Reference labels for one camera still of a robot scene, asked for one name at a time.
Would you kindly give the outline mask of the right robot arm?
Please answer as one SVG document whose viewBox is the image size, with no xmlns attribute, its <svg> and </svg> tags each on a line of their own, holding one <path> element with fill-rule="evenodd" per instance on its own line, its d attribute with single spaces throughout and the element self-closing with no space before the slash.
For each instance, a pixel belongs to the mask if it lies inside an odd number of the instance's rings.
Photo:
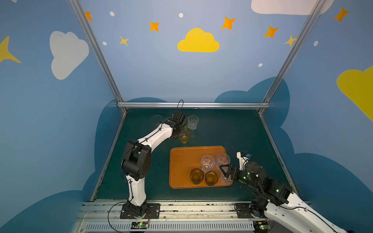
<svg viewBox="0 0 373 233">
<path fill-rule="evenodd" d="M 293 233 L 346 231 L 315 211 L 285 184 L 269 178 L 264 168 L 256 162 L 245 162 L 241 167 L 221 165 L 220 170 L 225 178 L 256 191 L 256 197 L 249 204 L 235 205 L 243 218 L 251 216 L 273 220 Z"/>
</svg>

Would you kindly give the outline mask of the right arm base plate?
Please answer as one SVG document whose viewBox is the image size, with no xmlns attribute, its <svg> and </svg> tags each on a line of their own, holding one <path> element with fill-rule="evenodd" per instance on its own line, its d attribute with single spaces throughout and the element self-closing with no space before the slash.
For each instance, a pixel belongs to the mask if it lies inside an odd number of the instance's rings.
<svg viewBox="0 0 373 233">
<path fill-rule="evenodd" d="M 261 218 L 264 213 L 255 203 L 235 203 L 238 218 Z"/>
</svg>

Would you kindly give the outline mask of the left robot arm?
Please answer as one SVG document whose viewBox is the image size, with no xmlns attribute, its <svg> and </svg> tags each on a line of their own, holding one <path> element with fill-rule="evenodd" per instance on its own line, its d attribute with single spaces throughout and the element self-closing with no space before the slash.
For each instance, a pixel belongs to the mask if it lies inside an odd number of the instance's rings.
<svg viewBox="0 0 373 233">
<path fill-rule="evenodd" d="M 184 136 L 184 121 L 184 116 L 180 119 L 165 119 L 146 136 L 137 140 L 131 139 L 126 144 L 120 168 L 129 186 L 129 205 L 138 211 L 139 215 L 147 202 L 145 177 L 151 168 L 152 152 L 165 140 Z"/>
</svg>

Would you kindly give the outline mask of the orange plastic tray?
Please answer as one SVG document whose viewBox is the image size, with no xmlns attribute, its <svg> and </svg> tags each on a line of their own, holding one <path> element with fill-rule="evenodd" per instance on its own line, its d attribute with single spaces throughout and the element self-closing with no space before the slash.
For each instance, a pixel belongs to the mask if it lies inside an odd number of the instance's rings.
<svg viewBox="0 0 373 233">
<path fill-rule="evenodd" d="M 170 152 L 169 185 L 173 189 L 209 187 L 205 179 L 194 184 L 190 178 L 193 169 L 201 169 L 203 156 L 210 155 L 216 158 L 218 154 L 225 153 L 222 146 L 182 147 L 173 148 Z"/>
</svg>

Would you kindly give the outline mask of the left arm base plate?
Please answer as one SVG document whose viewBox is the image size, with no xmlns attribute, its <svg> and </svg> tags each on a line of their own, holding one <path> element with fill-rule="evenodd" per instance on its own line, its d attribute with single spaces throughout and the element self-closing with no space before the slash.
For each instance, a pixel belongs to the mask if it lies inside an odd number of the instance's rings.
<svg viewBox="0 0 373 233">
<path fill-rule="evenodd" d="M 144 203 L 141 206 L 126 203 L 122 207 L 120 219 L 159 219 L 160 206 L 159 203 Z"/>
</svg>

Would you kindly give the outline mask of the dark olive textured cup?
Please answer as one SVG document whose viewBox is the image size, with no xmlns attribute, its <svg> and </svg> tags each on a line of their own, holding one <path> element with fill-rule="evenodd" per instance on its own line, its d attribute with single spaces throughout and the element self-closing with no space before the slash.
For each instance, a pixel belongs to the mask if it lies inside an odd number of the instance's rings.
<svg viewBox="0 0 373 233">
<path fill-rule="evenodd" d="M 204 172 L 199 168 L 194 168 L 190 172 L 190 179 L 193 184 L 198 185 L 200 184 L 204 179 Z"/>
</svg>

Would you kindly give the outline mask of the clear faceted glass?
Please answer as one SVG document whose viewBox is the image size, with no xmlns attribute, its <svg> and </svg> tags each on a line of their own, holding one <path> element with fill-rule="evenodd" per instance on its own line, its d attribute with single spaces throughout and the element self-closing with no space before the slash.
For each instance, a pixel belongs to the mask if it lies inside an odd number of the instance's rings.
<svg viewBox="0 0 373 233">
<path fill-rule="evenodd" d="M 213 156 L 211 155 L 205 155 L 201 159 L 201 170 L 204 173 L 207 173 L 209 171 L 212 171 L 212 169 L 215 167 L 216 162 Z"/>
<path fill-rule="evenodd" d="M 227 155 L 226 153 L 219 153 L 216 156 L 216 168 L 217 169 L 220 169 L 221 165 L 229 165 L 230 162 L 231 162 L 231 159 L 229 155 Z"/>
<path fill-rule="evenodd" d="M 189 116 L 187 118 L 187 122 L 188 122 L 188 128 L 191 131 L 194 131 L 194 130 L 197 129 L 197 126 L 198 126 L 198 123 L 199 123 L 199 118 L 195 115 L 192 115 L 192 116 Z"/>
<path fill-rule="evenodd" d="M 230 178 L 226 178 L 223 174 L 220 176 L 220 181 L 224 185 L 230 185 L 233 182 Z"/>
</svg>

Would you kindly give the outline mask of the short yellow glass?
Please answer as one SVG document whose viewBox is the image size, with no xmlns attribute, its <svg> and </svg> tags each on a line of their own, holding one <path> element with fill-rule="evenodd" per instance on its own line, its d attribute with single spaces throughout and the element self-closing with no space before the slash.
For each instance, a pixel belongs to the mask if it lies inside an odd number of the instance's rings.
<svg viewBox="0 0 373 233">
<path fill-rule="evenodd" d="M 185 131 L 185 134 L 183 136 L 180 136 L 179 140 L 182 144 L 187 144 L 189 142 L 190 136 L 191 136 L 191 132 Z"/>
</svg>

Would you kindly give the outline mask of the clear faceted glass back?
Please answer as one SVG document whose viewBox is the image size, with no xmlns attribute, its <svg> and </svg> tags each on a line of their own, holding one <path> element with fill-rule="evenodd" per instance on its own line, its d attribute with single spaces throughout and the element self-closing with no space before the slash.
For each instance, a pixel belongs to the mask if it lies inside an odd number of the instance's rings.
<svg viewBox="0 0 373 233">
<path fill-rule="evenodd" d="M 187 118 L 187 122 L 188 122 L 188 128 L 191 131 L 194 131 L 194 130 L 197 129 L 197 126 L 198 126 L 198 123 L 199 123 L 199 118 L 195 115 L 192 115 L 192 116 L 189 116 Z"/>
</svg>

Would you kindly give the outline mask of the small olive textured cup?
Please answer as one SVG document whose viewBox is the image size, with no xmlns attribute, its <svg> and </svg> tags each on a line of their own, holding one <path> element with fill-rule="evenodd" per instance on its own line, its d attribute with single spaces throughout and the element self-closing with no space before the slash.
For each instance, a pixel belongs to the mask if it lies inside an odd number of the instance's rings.
<svg viewBox="0 0 373 233">
<path fill-rule="evenodd" d="M 208 186 L 214 186 L 219 180 L 219 176 L 214 171 L 209 171 L 205 174 L 205 182 Z"/>
</svg>

